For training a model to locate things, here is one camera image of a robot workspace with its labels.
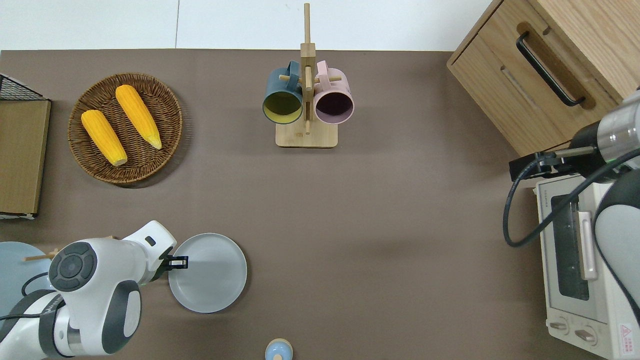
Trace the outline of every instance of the pink mug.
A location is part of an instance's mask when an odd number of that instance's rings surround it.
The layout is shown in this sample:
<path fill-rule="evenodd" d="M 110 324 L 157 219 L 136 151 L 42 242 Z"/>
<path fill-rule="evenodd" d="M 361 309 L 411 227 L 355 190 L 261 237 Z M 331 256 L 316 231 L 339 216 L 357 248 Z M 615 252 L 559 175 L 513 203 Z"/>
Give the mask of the pink mug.
<path fill-rule="evenodd" d="M 353 98 L 349 82 L 338 69 L 327 68 L 326 61 L 317 63 L 319 84 L 314 85 L 314 112 L 320 121 L 341 124 L 353 115 Z M 341 80 L 329 81 L 339 76 Z"/>

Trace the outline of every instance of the yellow corn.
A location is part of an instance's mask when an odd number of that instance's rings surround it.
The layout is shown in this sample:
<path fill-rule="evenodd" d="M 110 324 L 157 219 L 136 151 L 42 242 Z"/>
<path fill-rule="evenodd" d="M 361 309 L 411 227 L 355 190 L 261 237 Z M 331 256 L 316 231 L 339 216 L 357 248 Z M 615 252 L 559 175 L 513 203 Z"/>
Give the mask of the yellow corn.
<path fill-rule="evenodd" d="M 140 136 L 156 149 L 162 149 L 154 118 L 136 89 L 131 85 L 120 85 L 116 88 L 116 99 Z"/>
<path fill-rule="evenodd" d="M 127 162 L 127 154 L 122 144 L 100 110 L 85 111 L 81 120 L 91 140 L 113 166 L 120 166 Z"/>

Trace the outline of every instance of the mug rack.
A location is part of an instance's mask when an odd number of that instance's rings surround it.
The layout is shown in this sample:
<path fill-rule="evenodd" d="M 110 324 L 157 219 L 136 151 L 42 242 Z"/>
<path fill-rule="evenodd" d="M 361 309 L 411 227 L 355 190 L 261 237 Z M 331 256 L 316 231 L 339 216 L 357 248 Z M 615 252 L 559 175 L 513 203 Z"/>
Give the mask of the mug rack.
<path fill-rule="evenodd" d="M 328 81 L 340 81 L 340 76 L 329 76 Z M 289 81 L 289 76 L 280 75 Z M 332 148 L 338 145 L 338 125 L 318 119 L 314 108 L 314 85 L 321 82 L 316 69 L 316 44 L 311 42 L 310 5 L 305 3 L 305 42 L 300 44 L 300 74 L 298 82 L 302 92 L 302 114 L 290 124 L 276 123 L 276 144 L 280 147 Z"/>

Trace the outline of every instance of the toaster oven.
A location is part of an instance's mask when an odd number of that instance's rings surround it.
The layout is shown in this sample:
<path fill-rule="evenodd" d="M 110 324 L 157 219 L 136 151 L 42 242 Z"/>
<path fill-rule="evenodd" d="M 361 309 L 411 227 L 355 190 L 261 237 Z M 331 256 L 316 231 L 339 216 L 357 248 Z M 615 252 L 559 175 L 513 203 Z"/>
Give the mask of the toaster oven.
<path fill-rule="evenodd" d="M 582 176 L 540 181 L 544 219 Z M 636 318 L 593 241 L 591 221 L 609 184 L 594 183 L 540 234 L 549 334 L 606 359 L 640 359 Z"/>

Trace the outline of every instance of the wooden base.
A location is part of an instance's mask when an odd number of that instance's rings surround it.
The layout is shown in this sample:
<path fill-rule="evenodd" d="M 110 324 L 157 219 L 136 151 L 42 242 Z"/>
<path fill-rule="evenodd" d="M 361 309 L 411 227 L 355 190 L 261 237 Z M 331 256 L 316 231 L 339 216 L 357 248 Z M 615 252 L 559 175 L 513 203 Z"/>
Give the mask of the wooden base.
<path fill-rule="evenodd" d="M 321 122 L 317 118 L 311 121 L 309 134 L 305 131 L 304 117 L 287 125 L 276 125 L 276 145 L 279 147 L 321 147 L 331 148 L 338 145 L 338 125 Z"/>

